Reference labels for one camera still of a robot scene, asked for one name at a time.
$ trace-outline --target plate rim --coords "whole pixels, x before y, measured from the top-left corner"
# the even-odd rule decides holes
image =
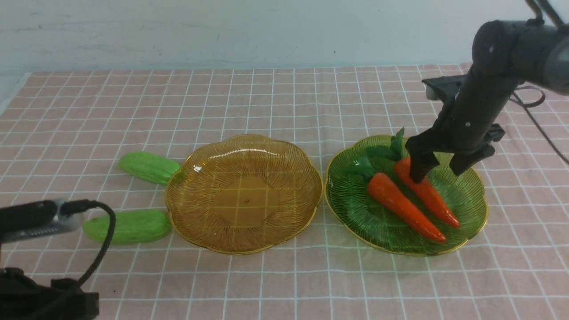
[[[211,248],[211,247],[209,247],[209,246],[207,246],[207,245],[202,245],[202,244],[197,243],[196,241],[193,241],[193,240],[188,239],[188,237],[184,236],[184,235],[178,230],[178,227],[176,226],[176,224],[174,223],[174,220],[173,220],[173,218],[172,218],[172,210],[171,210],[171,206],[169,205],[169,202],[168,202],[168,193],[169,193],[169,190],[170,190],[170,187],[171,187],[171,182],[172,182],[172,180],[176,177],[176,175],[178,175],[178,174],[183,170],[185,164],[190,160],[190,158],[192,157],[192,155],[194,155],[198,150],[201,150],[202,148],[205,148],[205,147],[212,147],[212,146],[214,146],[214,145],[218,145],[218,144],[221,144],[221,143],[225,143],[225,142],[228,142],[228,141],[230,141],[230,140],[238,140],[238,139],[243,139],[243,138],[246,138],[246,137],[257,137],[257,138],[263,138],[263,139],[268,140],[268,141],[286,143],[286,144],[291,145],[292,147],[294,147],[294,148],[296,148],[296,149],[298,149],[298,150],[300,151],[301,155],[303,156],[303,158],[304,158],[304,159],[307,161],[307,163],[308,163],[307,168],[308,168],[309,170],[313,170],[313,171],[316,173],[316,176],[318,177],[318,180],[320,181],[320,195],[319,195],[319,197],[318,197],[318,201],[316,202],[316,205],[314,206],[314,210],[312,211],[312,214],[310,215],[310,218],[307,220],[306,224],[305,224],[302,228],[299,228],[296,232],[291,233],[291,235],[288,236],[288,237],[285,237],[284,240],[282,240],[282,241],[280,241],[280,242],[278,242],[278,243],[269,244],[269,245],[264,246],[264,247],[262,247],[262,248],[257,248],[257,249],[255,249],[255,250],[239,251],[239,252],[224,251],[224,250],[220,250],[220,249],[216,249],[216,248]],[[169,218],[169,220],[170,220],[170,224],[172,225],[172,229],[173,229],[180,237],[182,237],[182,239],[184,239],[185,241],[187,241],[187,242],[189,242],[189,243],[191,243],[191,244],[193,244],[193,245],[196,245],[196,246],[198,246],[198,247],[200,247],[200,248],[205,248],[205,249],[208,249],[208,250],[210,250],[210,251],[217,252],[217,253],[223,253],[223,254],[226,254],[226,255],[235,255],[235,256],[238,256],[238,255],[251,255],[251,254],[253,254],[253,253],[262,252],[262,251],[265,251],[265,250],[267,250],[267,249],[270,249],[270,248],[272,248],[272,247],[274,247],[274,246],[276,246],[276,245],[285,243],[285,242],[287,242],[287,241],[293,239],[294,237],[296,237],[297,235],[299,235],[301,232],[303,232],[304,230],[306,230],[306,229],[308,228],[308,226],[309,226],[309,225],[312,223],[312,221],[314,220],[314,217],[316,216],[316,212],[318,211],[318,208],[319,208],[320,205],[322,204],[322,198],[323,198],[323,196],[324,196],[324,179],[323,179],[323,177],[322,177],[322,175],[321,175],[321,173],[320,173],[320,170],[318,170],[318,168],[316,168],[316,166],[312,163],[312,161],[310,161],[310,157],[308,156],[308,154],[307,154],[304,150],[302,150],[302,148],[300,148],[299,146],[297,146],[296,144],[294,144],[294,143],[292,143],[292,142],[289,142],[289,141],[285,141],[285,140],[273,139],[273,138],[271,138],[271,137],[264,136],[264,135],[262,135],[262,134],[257,134],[257,133],[243,133],[243,134],[238,134],[238,135],[236,135],[236,136],[227,138],[227,139],[225,139],[225,140],[221,140],[221,141],[217,141],[217,142],[208,143],[208,144],[203,145],[203,146],[200,146],[199,148],[197,148],[197,149],[195,149],[194,151],[192,151],[192,152],[186,157],[186,159],[182,162],[182,164],[180,165],[180,168],[179,168],[174,174],[172,174],[172,176],[171,176],[170,179],[168,180],[168,183],[166,184],[166,188],[165,188],[164,193],[165,193],[164,202],[166,202],[166,209],[167,209],[167,211],[168,211],[168,218]]]
[[[452,247],[451,249],[445,250],[445,251],[441,251],[441,252],[437,252],[434,254],[428,254],[428,253],[411,253],[411,252],[404,252],[404,251],[393,251],[393,250],[389,250],[387,248],[384,248],[380,245],[377,245],[375,243],[371,243],[365,239],[363,239],[361,236],[359,236],[357,233],[355,233],[354,230],[352,230],[347,224],[345,224],[340,217],[338,216],[338,214],[336,213],[336,211],[332,208],[332,206],[330,205],[330,202],[328,200],[328,181],[330,179],[330,166],[331,164],[334,162],[334,160],[343,152],[346,152],[350,149],[355,148],[357,145],[363,143],[364,141],[368,140],[368,139],[372,139],[372,138],[391,138],[392,136],[388,135],[388,134],[375,134],[372,136],[367,136],[365,138],[360,139],[359,141],[357,141],[356,143],[354,143],[352,146],[350,147],[346,147],[343,148],[342,150],[338,151],[333,157],[332,159],[328,162],[327,164],[327,168],[326,168],[326,179],[324,182],[324,201],[326,202],[326,206],[330,209],[330,211],[332,212],[332,214],[334,215],[334,217],[336,218],[336,220],[338,220],[352,235],[354,235],[355,237],[357,237],[358,239],[360,239],[363,243],[369,245],[372,248],[384,251],[384,252],[389,252],[389,253],[393,253],[396,255],[403,255],[403,256],[411,256],[411,257],[434,257],[434,256],[441,256],[441,255],[445,255],[447,253],[451,253],[453,251],[456,251],[458,249],[460,249],[461,247],[463,247],[467,242],[469,242],[470,240],[472,240],[475,236],[477,236],[480,231],[482,231],[482,229],[484,229],[484,227],[486,226],[486,224],[488,223],[488,216],[489,216],[489,211],[490,211],[490,207],[488,206],[488,200],[486,198],[486,190],[484,190],[484,193],[482,195],[482,200],[484,202],[484,209],[485,209],[485,215],[484,215],[484,222],[482,223],[482,225],[480,226],[480,228],[478,230],[476,230],[476,232],[474,233],[474,235],[472,235],[470,238],[465,239],[463,242],[461,242],[460,244]],[[468,168],[468,170],[472,170],[476,176],[478,177],[480,183],[482,184],[482,187],[484,188],[484,181],[482,180],[482,177],[480,176],[480,174],[473,169],[472,167]]]

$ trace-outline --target carrot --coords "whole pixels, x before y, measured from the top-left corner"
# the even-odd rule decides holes
[[[444,199],[428,179],[423,179],[420,183],[415,183],[409,176],[411,170],[411,158],[404,157],[397,161],[394,165],[395,173],[403,183],[413,190],[413,192],[421,199],[423,204],[441,221],[452,227],[459,228],[460,222],[448,208]]]
[[[366,157],[360,158],[352,170],[368,181],[367,192],[389,211],[399,216],[413,230],[433,241],[443,243],[447,238],[427,217],[411,202],[384,173],[376,173]]]
[[[415,183],[409,176],[411,170],[411,158],[403,155],[403,133],[401,128],[396,135],[391,137],[391,145],[376,146],[368,149],[368,154],[383,157],[395,162],[394,170],[397,177],[411,189],[415,195],[423,202],[423,204],[441,221],[452,227],[459,228],[460,222],[448,208],[444,199],[431,183],[424,179],[420,183]]]

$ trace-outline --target amber glass plate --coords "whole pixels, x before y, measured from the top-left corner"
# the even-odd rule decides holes
[[[259,252],[304,230],[323,182],[297,146],[245,134],[194,151],[166,187],[176,232],[231,254]]]
[[[460,248],[476,236],[488,220],[484,185],[474,169],[456,177],[448,167],[452,157],[450,154],[436,154],[441,165],[432,170],[427,178],[461,222],[460,228],[453,228],[431,214],[397,178],[393,161],[379,157],[369,158],[373,167],[378,172],[387,174],[407,198],[443,232],[447,238],[445,243],[436,243],[420,236],[398,216],[368,195],[362,177],[349,173],[348,167],[354,164],[357,158],[368,155],[368,147],[390,144],[391,136],[368,137],[339,152],[332,159],[327,171],[324,195],[338,220],[369,245],[403,255],[441,255]]]

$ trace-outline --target green cucumber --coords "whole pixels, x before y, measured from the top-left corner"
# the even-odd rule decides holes
[[[117,224],[111,244],[124,245],[157,241],[171,230],[170,221],[162,211],[155,209],[117,212]],[[83,231],[91,240],[102,243],[109,230],[109,216],[85,221]]]
[[[165,186],[170,181],[170,178],[180,169],[180,164],[154,153],[134,151],[125,154],[119,159],[117,169],[139,179]]]

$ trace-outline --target black cable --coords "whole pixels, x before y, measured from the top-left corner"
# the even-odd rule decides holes
[[[68,290],[62,293],[60,296],[55,298],[53,301],[48,303],[47,305],[41,307],[40,309],[32,312],[31,314],[24,316],[23,318],[17,320],[37,320],[40,317],[45,316],[47,313],[53,311],[54,309],[58,308],[65,301],[72,295],[74,295],[86,282],[89,278],[93,275],[95,270],[101,264],[103,257],[106,254],[107,249],[109,249],[110,242],[113,240],[114,229],[117,223],[117,217],[114,211],[107,206],[106,204],[99,202],[99,201],[91,201],[91,200],[79,200],[77,202],[71,201],[62,206],[62,211],[64,214],[75,214],[78,212],[84,212],[90,208],[101,208],[105,210],[105,212],[109,215],[109,230],[107,231],[106,238],[102,243],[101,250],[95,257],[91,266],[85,271],[85,273],[77,280],[77,282],[71,286]]]
[[[523,110],[527,113],[527,116],[530,117],[530,120],[534,123],[535,127],[539,130],[539,132],[545,138],[547,143],[549,143],[549,145],[551,146],[553,151],[555,151],[555,153],[557,153],[557,155],[561,158],[561,160],[563,160],[563,162],[565,162],[567,165],[569,165],[569,160],[567,159],[567,157],[565,157],[563,155],[563,153],[561,153],[561,151],[555,146],[553,141],[551,141],[551,139],[549,139],[549,136],[547,135],[547,133],[545,133],[545,131],[541,128],[541,126],[539,125],[539,123],[537,122],[537,120],[534,118],[534,116],[531,114],[531,112],[529,110],[530,108],[541,105],[545,101],[545,92],[543,90],[540,90],[539,88],[531,86],[531,85],[517,88],[517,90],[524,90],[524,89],[534,89],[534,90],[541,92],[541,98],[539,98],[535,102],[524,103],[522,101],[522,99],[519,97],[519,95],[514,92],[513,96],[515,99],[510,98],[510,101],[514,102],[515,104],[517,104],[523,108]]]
[[[526,3],[527,6],[529,6],[535,14],[535,20],[538,22],[543,22],[543,12],[541,11],[539,5],[534,0],[526,0]]]
[[[539,4],[539,6],[541,7],[541,9],[545,12],[545,14],[547,14],[547,16],[551,19],[551,22],[553,22],[553,24],[557,28],[564,25],[563,20],[561,19],[559,14],[557,14],[555,9],[553,9],[553,7],[551,6],[551,4],[549,3],[548,0],[537,0],[537,2]]]

